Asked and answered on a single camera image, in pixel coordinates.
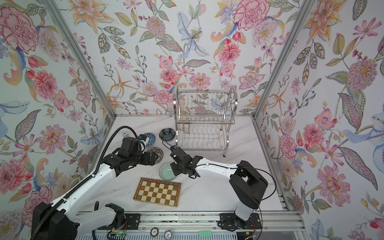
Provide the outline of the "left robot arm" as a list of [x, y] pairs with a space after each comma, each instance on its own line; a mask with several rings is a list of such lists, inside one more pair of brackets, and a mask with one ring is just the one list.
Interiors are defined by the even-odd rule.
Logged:
[[137, 165], [153, 166], [157, 155], [145, 152], [149, 139], [124, 138], [122, 146], [101, 160], [99, 167], [70, 191], [33, 211], [33, 240], [74, 240], [101, 227], [120, 228], [126, 222], [124, 209], [116, 204], [80, 216], [81, 208], [107, 183]]

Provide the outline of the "steel wire dish rack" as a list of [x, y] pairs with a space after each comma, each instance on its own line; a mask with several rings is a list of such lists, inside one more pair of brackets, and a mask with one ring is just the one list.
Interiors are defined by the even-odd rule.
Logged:
[[[182, 90], [175, 88], [175, 143], [185, 151], [222, 152], [230, 143], [230, 129], [235, 124], [238, 94], [235, 87], [227, 91]], [[182, 124], [191, 125], [184, 134]]]

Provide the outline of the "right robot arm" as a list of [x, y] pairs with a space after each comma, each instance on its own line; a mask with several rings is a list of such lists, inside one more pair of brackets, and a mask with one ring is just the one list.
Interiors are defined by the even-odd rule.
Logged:
[[250, 221], [251, 214], [260, 207], [268, 181], [249, 162], [241, 161], [238, 164], [224, 164], [210, 161], [202, 156], [191, 157], [182, 148], [172, 146], [171, 169], [175, 176], [187, 175], [191, 179], [207, 177], [217, 178], [232, 187], [239, 199], [234, 218], [229, 221], [240, 229], [244, 229]]

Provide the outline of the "blue patterned bowl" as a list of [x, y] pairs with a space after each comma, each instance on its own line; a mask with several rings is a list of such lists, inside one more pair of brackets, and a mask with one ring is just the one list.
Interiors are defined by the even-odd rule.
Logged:
[[156, 136], [152, 133], [145, 133], [146, 139], [146, 147], [152, 147], [156, 142]]

